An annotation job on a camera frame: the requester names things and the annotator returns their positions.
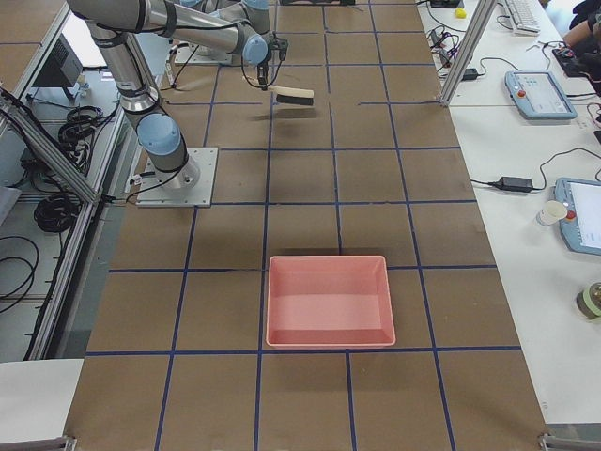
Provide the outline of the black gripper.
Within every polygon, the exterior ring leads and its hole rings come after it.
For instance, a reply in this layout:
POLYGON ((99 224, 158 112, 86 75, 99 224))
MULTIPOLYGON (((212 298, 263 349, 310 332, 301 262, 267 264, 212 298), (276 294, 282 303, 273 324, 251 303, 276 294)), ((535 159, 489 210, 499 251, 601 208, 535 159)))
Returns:
MULTIPOLYGON (((269 63, 275 61, 277 64, 282 64, 286 61, 289 42, 285 38, 279 37, 275 32, 270 32, 267 36, 268 53, 266 61, 269 63)), ((257 85, 262 90, 267 90, 269 87, 269 64, 260 63, 256 66, 257 85)))

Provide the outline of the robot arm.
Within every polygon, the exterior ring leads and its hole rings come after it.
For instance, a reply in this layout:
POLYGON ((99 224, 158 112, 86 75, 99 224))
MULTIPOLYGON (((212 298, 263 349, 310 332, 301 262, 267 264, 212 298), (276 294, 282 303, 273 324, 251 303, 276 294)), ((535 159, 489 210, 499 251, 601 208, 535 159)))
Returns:
POLYGON ((85 21, 112 73, 120 104, 152 162, 160 184, 172 188, 195 183, 182 131, 162 107, 162 96, 136 36, 155 34, 237 54, 257 70, 255 86, 269 86, 268 64, 284 60, 288 42, 270 29, 266 1, 71 1, 71 12, 85 21))

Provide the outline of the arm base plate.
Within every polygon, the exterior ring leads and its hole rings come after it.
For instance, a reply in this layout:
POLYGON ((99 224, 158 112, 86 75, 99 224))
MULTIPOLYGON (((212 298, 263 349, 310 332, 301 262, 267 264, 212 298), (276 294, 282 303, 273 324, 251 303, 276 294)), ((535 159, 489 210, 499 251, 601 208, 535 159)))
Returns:
POLYGON ((177 45, 174 62, 177 66, 189 65, 222 65, 232 64, 232 55, 206 46, 182 41, 177 45))
POLYGON ((217 148, 188 148, 189 161, 172 179, 170 174, 157 172, 152 161, 146 161, 146 172, 152 172, 141 182, 136 196, 138 207, 176 208, 211 206, 218 161, 217 148))

